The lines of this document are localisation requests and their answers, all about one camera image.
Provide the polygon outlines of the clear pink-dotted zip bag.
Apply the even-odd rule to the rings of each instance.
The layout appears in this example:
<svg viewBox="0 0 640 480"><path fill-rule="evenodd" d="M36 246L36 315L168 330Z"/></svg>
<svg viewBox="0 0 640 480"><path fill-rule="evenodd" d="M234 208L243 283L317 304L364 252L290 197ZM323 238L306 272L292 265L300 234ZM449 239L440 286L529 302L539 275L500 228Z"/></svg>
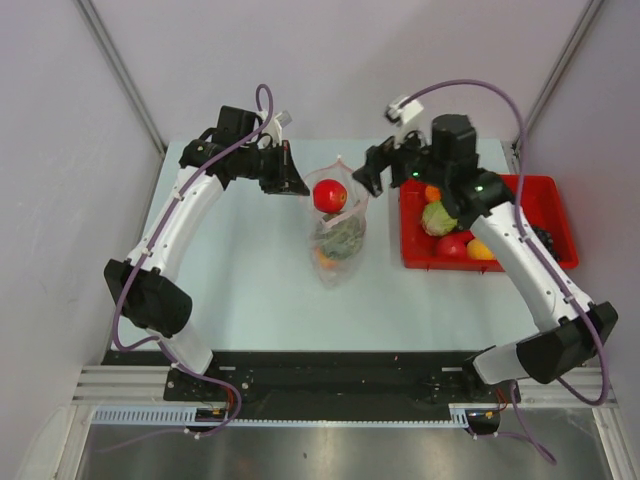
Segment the clear pink-dotted zip bag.
<svg viewBox="0 0 640 480"><path fill-rule="evenodd" d="M327 288L353 276L363 257L370 195L354 180L353 173L338 156L332 164L304 177L310 190L310 195L301 200L307 215L310 259L320 282ZM317 206L315 191L319 186L341 195L338 209L329 212Z"/></svg>

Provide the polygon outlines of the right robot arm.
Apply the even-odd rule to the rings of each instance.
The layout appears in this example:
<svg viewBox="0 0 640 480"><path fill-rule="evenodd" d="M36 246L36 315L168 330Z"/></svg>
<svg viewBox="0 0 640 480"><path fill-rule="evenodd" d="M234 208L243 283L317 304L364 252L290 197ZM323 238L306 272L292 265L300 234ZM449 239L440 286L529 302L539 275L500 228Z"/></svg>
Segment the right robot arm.
<svg viewBox="0 0 640 480"><path fill-rule="evenodd" d="M436 186L447 213L494 254L524 299L537 334L473 357L461 376L463 393L484 401L498 383L531 378L540 384L559 379L592 358L618 320L614 307L595 303L546 250L503 177L480 167L476 130L466 115L445 114L431 124L424 142L415 115L390 114L397 131L366 152L353 177L375 197L381 174L391 171L393 187L413 179Z"/></svg>

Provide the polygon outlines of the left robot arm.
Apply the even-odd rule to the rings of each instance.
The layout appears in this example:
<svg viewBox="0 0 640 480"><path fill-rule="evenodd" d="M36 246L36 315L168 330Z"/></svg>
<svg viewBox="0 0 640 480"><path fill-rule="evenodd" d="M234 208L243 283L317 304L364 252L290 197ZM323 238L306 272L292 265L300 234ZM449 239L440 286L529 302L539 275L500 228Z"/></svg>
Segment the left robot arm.
<svg viewBox="0 0 640 480"><path fill-rule="evenodd" d="M221 376L209 368L213 353L190 322L192 298L176 283L182 260L232 181L255 180L266 194L309 195L283 137L290 121L287 112L222 107L217 125L183 149L170 195L150 229L124 260L111 259L104 269L118 316L190 370L185 385L202 400L219 392Z"/></svg>

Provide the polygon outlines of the red toy apple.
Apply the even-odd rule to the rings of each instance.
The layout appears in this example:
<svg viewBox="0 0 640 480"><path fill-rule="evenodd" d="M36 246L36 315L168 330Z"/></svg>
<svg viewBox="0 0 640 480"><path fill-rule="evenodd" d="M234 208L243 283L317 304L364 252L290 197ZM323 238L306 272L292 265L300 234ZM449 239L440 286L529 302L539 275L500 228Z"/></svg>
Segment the red toy apple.
<svg viewBox="0 0 640 480"><path fill-rule="evenodd" d="M348 192L337 180L323 179L316 183L312 192L314 207L323 213L339 213L347 203Z"/></svg>

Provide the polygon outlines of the green toy melon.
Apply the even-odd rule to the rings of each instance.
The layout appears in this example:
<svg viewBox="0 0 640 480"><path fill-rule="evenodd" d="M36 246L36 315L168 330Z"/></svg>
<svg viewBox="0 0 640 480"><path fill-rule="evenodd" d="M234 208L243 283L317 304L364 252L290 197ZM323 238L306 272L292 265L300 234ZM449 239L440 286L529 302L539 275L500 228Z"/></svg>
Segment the green toy melon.
<svg viewBox="0 0 640 480"><path fill-rule="evenodd" d="M350 216L330 228L318 224L312 243L328 258L343 261L360 252L365 232L366 222L357 216Z"/></svg>

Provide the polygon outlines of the orange-red toy peach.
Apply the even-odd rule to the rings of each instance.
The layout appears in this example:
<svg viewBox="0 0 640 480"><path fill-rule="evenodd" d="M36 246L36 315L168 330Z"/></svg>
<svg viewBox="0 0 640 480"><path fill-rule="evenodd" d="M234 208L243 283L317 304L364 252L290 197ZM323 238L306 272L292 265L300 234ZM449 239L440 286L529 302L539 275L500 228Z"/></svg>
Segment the orange-red toy peach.
<svg viewBox="0 0 640 480"><path fill-rule="evenodd" d="M332 259L328 258L326 255L324 255L322 253L322 251L320 249L316 249L314 251L314 255L315 255L315 259L316 259L318 265L322 269L332 270L338 265L338 262L336 260L332 260Z"/></svg>

